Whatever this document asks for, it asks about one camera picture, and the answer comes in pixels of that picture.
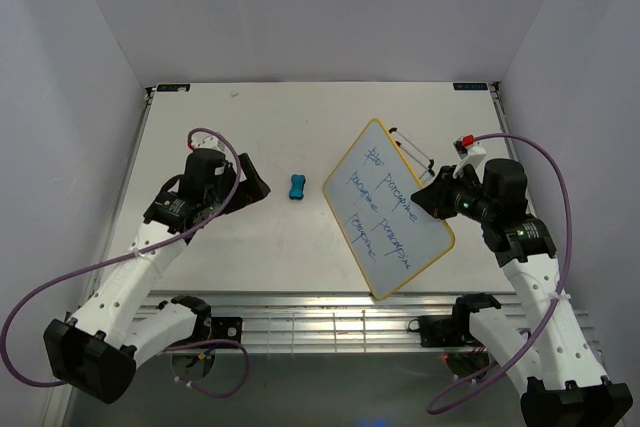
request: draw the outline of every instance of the white table surface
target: white table surface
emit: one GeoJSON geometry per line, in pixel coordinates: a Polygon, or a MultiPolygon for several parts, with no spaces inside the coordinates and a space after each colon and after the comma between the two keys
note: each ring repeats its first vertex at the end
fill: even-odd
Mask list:
{"type": "MultiPolygon", "coordinates": [[[[271,187],[263,201],[213,221],[154,290],[168,292],[366,292],[367,285],[322,195],[322,184],[372,117],[397,126],[440,165],[458,161],[463,134],[500,130],[488,91],[451,83],[192,84],[156,93],[110,256],[125,251],[160,186],[181,173],[193,127],[223,133],[247,152],[271,187]],[[288,198],[290,177],[305,174],[305,198],[288,198]]],[[[483,144],[489,158],[504,142],[483,144]]],[[[512,292],[479,225],[455,218],[456,245],[401,292],[512,292]]]]}

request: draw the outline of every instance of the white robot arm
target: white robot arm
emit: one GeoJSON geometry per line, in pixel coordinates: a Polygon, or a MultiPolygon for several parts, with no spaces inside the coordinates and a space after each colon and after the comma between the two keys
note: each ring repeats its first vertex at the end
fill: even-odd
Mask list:
{"type": "MultiPolygon", "coordinates": [[[[556,248],[545,224],[527,212],[522,165],[510,159],[490,160],[480,182],[476,169],[486,151],[472,136],[460,138],[454,146],[460,163],[442,167],[435,180],[411,199],[435,218],[462,214],[479,222],[485,244],[511,282],[531,331],[547,322],[534,348],[507,371],[520,394],[527,426],[615,426],[633,399],[626,384],[609,380],[582,334],[569,296],[564,290],[556,292],[560,278],[556,248]],[[550,311],[552,302],[557,302],[555,311],[550,311]]],[[[502,366],[518,355],[527,340],[500,307],[490,295],[462,296],[450,319],[423,322],[421,327],[438,332],[440,339],[446,332],[448,340],[479,342],[502,366]]]]}
{"type": "Polygon", "coordinates": [[[178,296],[143,321],[134,317],[154,284],[188,246],[198,224],[223,208],[228,214],[264,199],[270,192],[247,154],[238,156],[245,180],[236,182],[223,147],[208,137],[187,157],[185,172],[170,179],[144,213],[129,260],[117,264],[100,288],[65,322],[53,320],[44,333],[53,374],[76,388],[112,403],[127,389],[136,369],[178,341],[207,340],[211,307],[178,296]],[[156,244],[162,244],[154,250],[156,244]]]}

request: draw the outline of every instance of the gray wall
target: gray wall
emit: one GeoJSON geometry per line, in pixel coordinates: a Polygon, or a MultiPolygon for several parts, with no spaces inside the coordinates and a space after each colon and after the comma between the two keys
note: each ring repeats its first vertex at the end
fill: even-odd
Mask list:
{"type": "MultiPolygon", "coordinates": [[[[546,0],[504,78],[512,130],[547,146],[573,201],[570,289],[587,305],[615,381],[640,398],[637,132],[640,0],[546,0]]],[[[564,235],[557,181],[518,149],[538,213],[564,235]]],[[[638,425],[631,415],[628,425],[638,425]]]]}
{"type": "MultiPolygon", "coordinates": [[[[143,91],[94,0],[0,0],[0,318],[28,291],[94,259],[143,91]]],[[[28,304],[9,349],[51,375],[42,332],[83,282],[28,304]]],[[[47,390],[0,368],[2,425],[37,425],[47,390]]]]}
{"type": "Polygon", "coordinates": [[[498,80],[544,0],[96,0],[143,85],[498,80]]]}

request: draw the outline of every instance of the small whiteboard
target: small whiteboard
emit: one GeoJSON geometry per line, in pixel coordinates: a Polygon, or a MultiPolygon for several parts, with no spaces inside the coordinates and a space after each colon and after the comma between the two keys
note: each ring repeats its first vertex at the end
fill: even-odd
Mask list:
{"type": "Polygon", "coordinates": [[[421,188],[378,119],[324,183],[324,196],[376,299],[393,294],[453,248],[447,223],[411,202],[421,188]]]}

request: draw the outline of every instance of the blue handwriting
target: blue handwriting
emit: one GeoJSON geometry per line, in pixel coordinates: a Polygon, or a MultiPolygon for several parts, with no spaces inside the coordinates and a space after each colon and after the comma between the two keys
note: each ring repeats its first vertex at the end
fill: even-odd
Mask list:
{"type": "Polygon", "coordinates": [[[360,192],[360,197],[356,200],[356,202],[360,199],[364,199],[367,202],[367,204],[369,204],[369,207],[371,207],[371,210],[373,210],[376,213],[378,212],[378,206],[373,203],[373,198],[371,197],[371,193],[367,189],[365,189],[364,183],[360,180],[360,177],[358,177],[357,170],[353,174],[351,174],[351,177],[347,181],[347,184],[355,185],[356,188],[358,189],[358,192],[360,192]]]}
{"type": "Polygon", "coordinates": [[[393,228],[391,227],[391,224],[389,224],[389,221],[383,218],[376,224],[373,229],[371,229],[371,232],[376,230],[378,227],[382,227],[385,234],[387,234],[387,239],[389,239],[391,245],[393,245],[393,250],[387,252],[386,254],[384,254],[384,256],[386,257],[387,255],[396,254],[396,257],[400,259],[400,262],[402,262],[404,268],[409,270],[411,268],[411,264],[409,263],[409,256],[404,250],[404,245],[402,245],[402,243],[396,237],[396,233],[393,231],[393,228]]]}
{"type": "Polygon", "coordinates": [[[368,150],[366,154],[364,154],[364,163],[362,165],[366,165],[367,160],[370,160],[378,167],[384,165],[383,160],[380,158],[380,153],[376,151],[376,148],[377,147],[374,147],[373,149],[368,150]]]}
{"type": "Polygon", "coordinates": [[[358,231],[358,234],[360,234],[360,235],[358,235],[358,237],[356,237],[354,240],[352,240],[351,243],[355,244],[357,241],[362,240],[362,243],[364,243],[364,245],[366,245],[366,247],[367,247],[369,257],[371,257],[373,259],[373,261],[375,262],[376,261],[376,253],[371,248],[371,239],[369,238],[369,236],[367,235],[367,233],[364,230],[362,222],[360,221],[360,215],[356,212],[351,217],[349,217],[347,219],[347,221],[342,225],[345,226],[345,225],[347,225],[349,223],[351,223],[351,225],[353,227],[355,227],[356,230],[358,231]]]}
{"type": "Polygon", "coordinates": [[[375,190],[378,190],[378,188],[382,184],[387,184],[386,187],[389,188],[393,196],[398,201],[396,203],[396,206],[393,209],[391,209],[391,212],[395,211],[396,208],[398,208],[398,206],[401,205],[402,209],[409,215],[409,219],[411,220],[411,222],[415,222],[416,220],[418,220],[418,216],[414,214],[413,211],[411,210],[411,201],[407,199],[404,195],[402,195],[402,192],[400,192],[400,189],[398,189],[398,186],[393,181],[393,177],[391,176],[391,174],[387,174],[385,178],[382,179],[382,182],[378,184],[375,190]]]}

